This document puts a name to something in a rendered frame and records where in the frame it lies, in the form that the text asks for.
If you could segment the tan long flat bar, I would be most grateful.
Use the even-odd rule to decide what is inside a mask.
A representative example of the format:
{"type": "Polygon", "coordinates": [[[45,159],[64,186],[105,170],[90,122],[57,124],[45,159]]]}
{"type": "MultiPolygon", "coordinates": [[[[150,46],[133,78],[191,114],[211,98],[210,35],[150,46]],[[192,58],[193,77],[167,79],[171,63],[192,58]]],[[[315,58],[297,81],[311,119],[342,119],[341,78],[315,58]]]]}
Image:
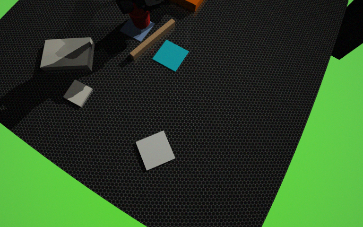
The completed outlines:
{"type": "Polygon", "coordinates": [[[147,50],[150,46],[152,46],[166,33],[168,33],[174,26],[175,26],[175,21],[173,19],[169,20],[161,28],[156,30],[149,38],[147,38],[138,47],[136,47],[132,52],[130,52],[130,57],[133,60],[138,58],[145,50],[147,50]]]}

